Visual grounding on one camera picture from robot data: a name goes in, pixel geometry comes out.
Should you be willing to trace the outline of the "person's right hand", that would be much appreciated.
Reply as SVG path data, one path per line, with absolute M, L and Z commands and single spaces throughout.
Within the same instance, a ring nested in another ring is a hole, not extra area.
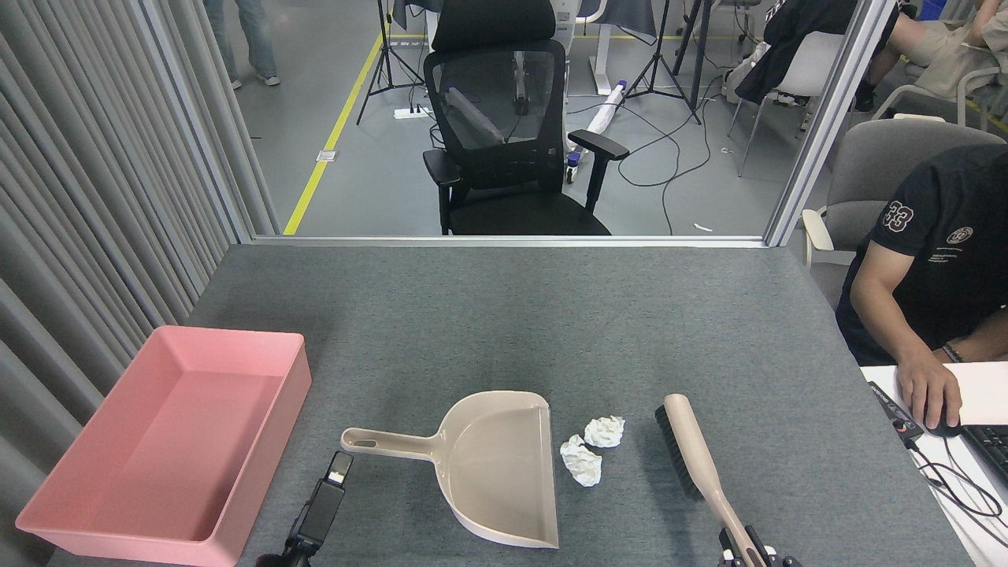
M 960 424 L 962 396 L 957 377 L 946 367 L 951 360 L 943 353 L 922 351 L 897 357 L 900 394 L 911 416 L 922 426 Z

